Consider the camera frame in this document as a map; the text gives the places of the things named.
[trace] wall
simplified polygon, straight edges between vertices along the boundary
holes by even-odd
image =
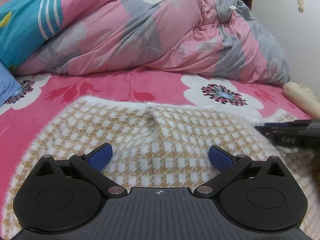
[[[292,81],[309,86],[320,99],[320,0],[253,0],[252,13],[284,47]]]

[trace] comforter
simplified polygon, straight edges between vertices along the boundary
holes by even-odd
[[[241,0],[12,0],[0,27],[0,60],[17,75],[145,66],[243,82],[290,76]]]

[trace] houndstooth pattern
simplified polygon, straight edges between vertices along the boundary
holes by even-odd
[[[268,121],[292,120],[289,114],[282,114]],[[113,146],[113,158],[103,173],[127,190],[131,187],[193,190],[218,174],[207,157],[209,147],[214,144],[254,160],[278,155],[309,201],[301,229],[313,239],[320,236],[312,152],[284,148],[278,151],[249,121],[237,115],[191,106],[146,106],[84,98],[50,122],[25,153],[7,193],[3,237],[10,239],[20,230],[12,209],[13,198],[41,156],[51,154],[56,160],[67,159],[76,153],[89,153],[104,142]]]

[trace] gray ribbed plate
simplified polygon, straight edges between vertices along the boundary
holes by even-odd
[[[300,230],[260,234],[227,220],[212,200],[192,196],[187,188],[133,188],[110,199],[83,227],[59,235],[20,232],[14,240],[307,240]]]

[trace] bed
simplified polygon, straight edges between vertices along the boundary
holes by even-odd
[[[0,48],[0,67],[20,86],[0,107],[5,239],[18,230],[8,207],[21,161],[42,129],[82,96],[310,118],[282,95],[290,77],[284,52],[240,0],[32,0],[36,15],[26,1],[0,8],[0,42],[14,33]]]

